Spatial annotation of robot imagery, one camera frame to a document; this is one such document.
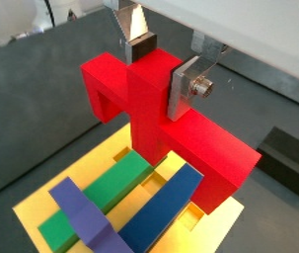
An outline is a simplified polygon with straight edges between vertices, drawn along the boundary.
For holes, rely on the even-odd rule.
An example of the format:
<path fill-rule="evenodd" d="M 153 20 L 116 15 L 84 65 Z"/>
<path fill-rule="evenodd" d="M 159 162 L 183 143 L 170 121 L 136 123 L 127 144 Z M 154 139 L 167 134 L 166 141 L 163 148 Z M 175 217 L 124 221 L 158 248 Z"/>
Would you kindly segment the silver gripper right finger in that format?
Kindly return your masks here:
<path fill-rule="evenodd" d="M 194 31 L 191 49 L 197 54 L 171 70 L 167 117 L 174 122 L 191 109 L 194 97 L 211 94 L 214 82 L 209 79 L 209 73 L 231 48 L 205 33 Z"/>

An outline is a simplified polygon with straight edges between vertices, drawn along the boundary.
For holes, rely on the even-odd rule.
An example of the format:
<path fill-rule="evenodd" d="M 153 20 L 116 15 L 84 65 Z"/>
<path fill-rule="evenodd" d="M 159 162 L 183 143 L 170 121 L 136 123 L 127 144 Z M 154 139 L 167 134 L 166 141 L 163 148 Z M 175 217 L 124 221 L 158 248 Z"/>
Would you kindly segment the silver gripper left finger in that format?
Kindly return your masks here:
<path fill-rule="evenodd" d="M 157 34 L 148 29 L 143 6 L 132 0 L 103 0 L 120 28 L 127 63 L 132 64 L 157 49 Z"/>

